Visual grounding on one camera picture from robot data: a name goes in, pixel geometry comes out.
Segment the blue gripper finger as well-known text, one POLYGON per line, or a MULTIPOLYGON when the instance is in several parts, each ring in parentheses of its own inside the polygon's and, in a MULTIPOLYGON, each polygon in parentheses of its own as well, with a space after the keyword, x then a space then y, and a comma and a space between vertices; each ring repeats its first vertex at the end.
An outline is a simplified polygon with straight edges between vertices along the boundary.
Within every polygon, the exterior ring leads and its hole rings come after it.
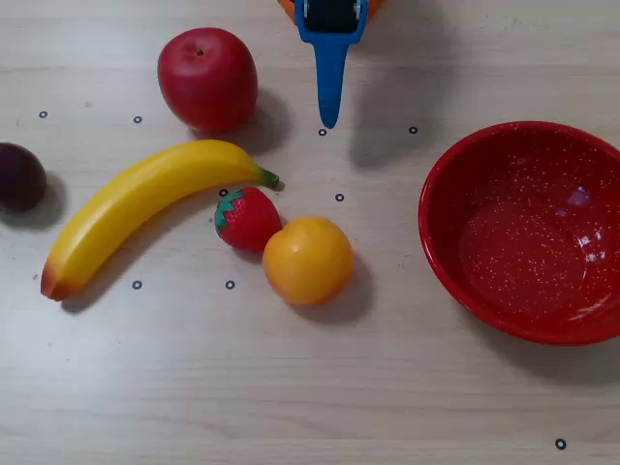
POLYGON ((341 104, 348 47, 314 44, 320 117, 328 129, 335 127, 341 104))

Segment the blue gripper body with motor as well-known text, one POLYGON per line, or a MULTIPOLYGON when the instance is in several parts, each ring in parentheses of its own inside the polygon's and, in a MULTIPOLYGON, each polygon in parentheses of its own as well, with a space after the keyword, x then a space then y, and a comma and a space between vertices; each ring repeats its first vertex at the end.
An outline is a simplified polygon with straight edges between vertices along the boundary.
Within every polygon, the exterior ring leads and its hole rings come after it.
POLYGON ((303 42, 357 44, 369 18, 369 3, 361 0, 296 0, 294 19, 303 42))

